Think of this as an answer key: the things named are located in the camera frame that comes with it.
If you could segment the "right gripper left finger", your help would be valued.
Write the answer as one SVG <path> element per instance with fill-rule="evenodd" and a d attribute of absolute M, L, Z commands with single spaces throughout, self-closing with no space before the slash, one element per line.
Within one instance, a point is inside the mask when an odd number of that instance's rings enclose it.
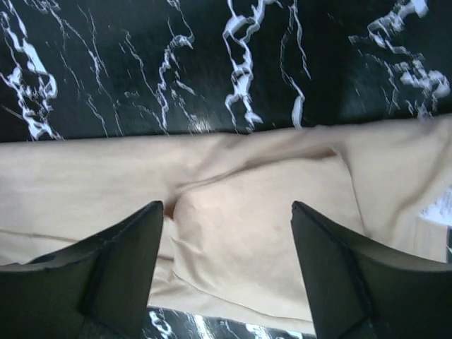
<path fill-rule="evenodd" d="M 164 208 L 32 261 L 1 266 L 2 338 L 139 338 Z"/>

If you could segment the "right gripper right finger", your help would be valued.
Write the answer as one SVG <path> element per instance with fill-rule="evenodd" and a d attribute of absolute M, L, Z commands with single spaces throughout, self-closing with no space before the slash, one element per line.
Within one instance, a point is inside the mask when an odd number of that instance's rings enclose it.
<path fill-rule="evenodd" d="M 317 338 L 450 338 L 451 264 L 375 242 L 292 204 Z"/>

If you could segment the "beige t shirt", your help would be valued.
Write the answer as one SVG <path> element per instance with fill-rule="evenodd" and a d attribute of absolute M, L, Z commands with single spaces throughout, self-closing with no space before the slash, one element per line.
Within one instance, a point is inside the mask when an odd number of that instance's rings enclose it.
<path fill-rule="evenodd" d="M 152 305 L 311 334 L 293 202 L 445 261 L 446 228 L 425 214 L 450 191 L 448 115 L 250 136 L 7 143 L 1 262 L 61 249 L 162 201 Z"/>

